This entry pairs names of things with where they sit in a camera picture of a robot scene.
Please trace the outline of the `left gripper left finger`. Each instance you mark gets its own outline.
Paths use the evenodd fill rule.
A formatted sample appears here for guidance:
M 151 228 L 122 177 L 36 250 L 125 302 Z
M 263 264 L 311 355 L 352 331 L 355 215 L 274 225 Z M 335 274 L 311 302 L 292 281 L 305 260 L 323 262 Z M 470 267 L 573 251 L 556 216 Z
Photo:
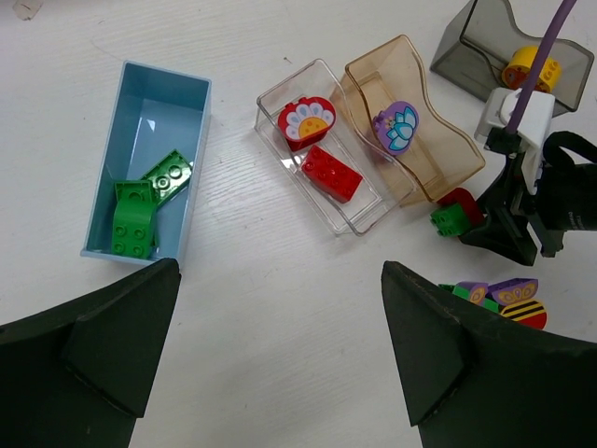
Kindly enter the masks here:
M 1 328 L 4 447 L 126 447 L 144 417 L 181 273 L 161 259 Z

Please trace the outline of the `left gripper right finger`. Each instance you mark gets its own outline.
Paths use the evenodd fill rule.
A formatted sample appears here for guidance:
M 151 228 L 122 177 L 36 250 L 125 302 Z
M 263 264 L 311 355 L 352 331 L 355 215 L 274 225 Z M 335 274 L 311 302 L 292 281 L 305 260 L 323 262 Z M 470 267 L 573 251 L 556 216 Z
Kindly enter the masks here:
M 425 447 L 592 447 L 596 346 L 466 302 L 396 261 L 382 300 Z

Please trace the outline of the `red curved lego brick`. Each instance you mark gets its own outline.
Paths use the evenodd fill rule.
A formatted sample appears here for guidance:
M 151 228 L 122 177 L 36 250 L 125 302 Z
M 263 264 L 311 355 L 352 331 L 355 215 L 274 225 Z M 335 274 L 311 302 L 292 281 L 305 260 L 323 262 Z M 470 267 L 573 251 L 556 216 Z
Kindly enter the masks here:
M 459 204 L 473 228 L 484 223 L 485 216 L 472 194 L 464 188 L 456 188 L 441 199 L 437 204 L 442 207 Z

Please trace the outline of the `small green lego brick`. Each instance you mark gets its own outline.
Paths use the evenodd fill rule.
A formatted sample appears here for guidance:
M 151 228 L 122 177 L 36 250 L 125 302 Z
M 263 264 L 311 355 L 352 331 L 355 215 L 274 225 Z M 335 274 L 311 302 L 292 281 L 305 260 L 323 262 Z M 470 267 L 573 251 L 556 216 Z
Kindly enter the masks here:
M 458 203 L 435 210 L 430 221 L 442 237 L 458 237 L 471 228 L 469 218 Z

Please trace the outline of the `purple butterfly wing lego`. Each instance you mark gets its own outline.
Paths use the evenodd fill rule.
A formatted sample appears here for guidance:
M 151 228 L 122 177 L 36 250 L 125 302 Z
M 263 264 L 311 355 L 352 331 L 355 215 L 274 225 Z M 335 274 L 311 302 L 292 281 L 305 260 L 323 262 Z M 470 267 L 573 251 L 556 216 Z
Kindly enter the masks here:
M 489 296 L 502 306 L 532 299 L 538 290 L 535 278 L 512 278 L 489 285 Z

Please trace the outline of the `purple lotus lego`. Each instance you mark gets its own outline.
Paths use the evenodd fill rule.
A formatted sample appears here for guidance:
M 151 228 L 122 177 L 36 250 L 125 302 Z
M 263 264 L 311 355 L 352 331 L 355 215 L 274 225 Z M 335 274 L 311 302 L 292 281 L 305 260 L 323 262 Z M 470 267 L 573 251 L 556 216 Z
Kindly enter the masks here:
M 419 127 L 419 114 L 412 104 L 397 101 L 381 111 L 372 124 L 383 149 L 398 156 L 410 148 Z

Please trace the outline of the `green curved lego brick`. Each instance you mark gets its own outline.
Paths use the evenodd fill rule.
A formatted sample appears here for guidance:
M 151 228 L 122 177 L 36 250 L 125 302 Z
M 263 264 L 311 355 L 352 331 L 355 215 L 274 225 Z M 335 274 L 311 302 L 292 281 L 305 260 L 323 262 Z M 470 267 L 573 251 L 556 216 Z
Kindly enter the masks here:
M 112 253 L 148 259 L 157 245 L 158 199 L 155 190 L 148 180 L 124 180 L 115 184 L 115 193 Z

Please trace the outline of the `smoky grey container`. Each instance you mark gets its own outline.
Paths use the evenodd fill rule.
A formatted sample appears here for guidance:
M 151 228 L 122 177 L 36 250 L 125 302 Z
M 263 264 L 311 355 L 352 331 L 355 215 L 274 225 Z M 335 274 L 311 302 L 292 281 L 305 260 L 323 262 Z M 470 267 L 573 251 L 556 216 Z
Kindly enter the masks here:
M 508 1 L 469 1 L 447 25 L 430 70 L 485 102 L 504 85 L 502 73 L 514 53 L 540 44 L 517 26 Z M 549 57 L 562 68 L 556 83 L 554 117 L 577 111 L 595 56 L 558 38 Z

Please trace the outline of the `red long lego brick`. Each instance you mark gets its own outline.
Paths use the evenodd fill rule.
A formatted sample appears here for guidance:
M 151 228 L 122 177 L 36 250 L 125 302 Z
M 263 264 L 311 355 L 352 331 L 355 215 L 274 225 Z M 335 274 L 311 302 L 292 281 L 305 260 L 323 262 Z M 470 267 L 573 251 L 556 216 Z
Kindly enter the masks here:
M 317 145 L 308 151 L 301 171 L 318 189 L 339 203 L 348 203 L 363 181 L 361 174 Z

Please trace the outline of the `red flower lego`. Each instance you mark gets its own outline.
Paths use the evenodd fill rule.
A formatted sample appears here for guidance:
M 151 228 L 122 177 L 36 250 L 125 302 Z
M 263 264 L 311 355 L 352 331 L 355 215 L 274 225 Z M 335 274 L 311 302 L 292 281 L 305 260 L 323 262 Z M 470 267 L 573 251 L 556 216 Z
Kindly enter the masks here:
M 277 119 L 289 149 L 297 152 L 322 140 L 336 122 L 335 106 L 320 96 L 287 104 Z

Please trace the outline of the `green lego plate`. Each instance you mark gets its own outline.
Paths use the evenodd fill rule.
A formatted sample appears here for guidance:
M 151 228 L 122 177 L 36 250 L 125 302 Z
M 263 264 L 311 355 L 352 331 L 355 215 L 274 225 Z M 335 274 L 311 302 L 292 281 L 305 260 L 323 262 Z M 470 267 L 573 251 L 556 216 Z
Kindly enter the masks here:
M 157 205 L 162 206 L 188 184 L 191 175 L 192 163 L 177 149 L 173 149 L 141 179 L 150 183 Z

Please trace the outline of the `blue plastic container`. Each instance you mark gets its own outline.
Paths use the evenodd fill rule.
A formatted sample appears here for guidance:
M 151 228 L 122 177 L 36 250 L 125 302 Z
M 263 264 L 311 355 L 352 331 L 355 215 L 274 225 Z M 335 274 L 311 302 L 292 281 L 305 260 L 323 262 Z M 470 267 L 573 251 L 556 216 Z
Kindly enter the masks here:
M 209 131 L 211 89 L 206 78 L 123 64 L 82 256 L 141 265 L 184 260 Z M 173 149 L 192 163 L 192 175 L 176 196 L 158 206 L 157 245 L 148 259 L 114 255 L 115 184 L 142 180 Z

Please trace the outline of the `orange transparent container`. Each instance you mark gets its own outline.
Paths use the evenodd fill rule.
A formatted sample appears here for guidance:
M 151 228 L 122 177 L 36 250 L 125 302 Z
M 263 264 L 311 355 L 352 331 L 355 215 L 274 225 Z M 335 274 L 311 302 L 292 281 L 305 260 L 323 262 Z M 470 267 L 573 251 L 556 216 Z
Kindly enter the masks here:
M 436 202 L 485 165 L 472 139 L 433 107 L 406 35 L 347 63 L 331 98 L 401 206 Z

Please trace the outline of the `green purple butterfly lego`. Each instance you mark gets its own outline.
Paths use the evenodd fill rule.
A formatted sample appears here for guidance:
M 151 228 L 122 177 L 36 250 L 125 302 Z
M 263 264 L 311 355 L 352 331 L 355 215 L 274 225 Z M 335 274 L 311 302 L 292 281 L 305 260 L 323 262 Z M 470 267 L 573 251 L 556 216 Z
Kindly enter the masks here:
M 459 282 L 455 285 L 439 284 L 440 288 L 484 309 L 498 313 L 499 304 L 489 297 L 489 285 L 484 282 Z

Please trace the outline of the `clear plastic container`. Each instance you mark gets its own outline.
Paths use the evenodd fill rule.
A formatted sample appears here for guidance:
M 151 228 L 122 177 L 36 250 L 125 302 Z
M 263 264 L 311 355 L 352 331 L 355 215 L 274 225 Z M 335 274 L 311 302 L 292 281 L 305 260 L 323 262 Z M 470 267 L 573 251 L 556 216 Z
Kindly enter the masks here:
M 413 195 L 403 169 L 358 134 L 321 59 L 257 97 L 261 140 L 335 234 L 362 236 Z

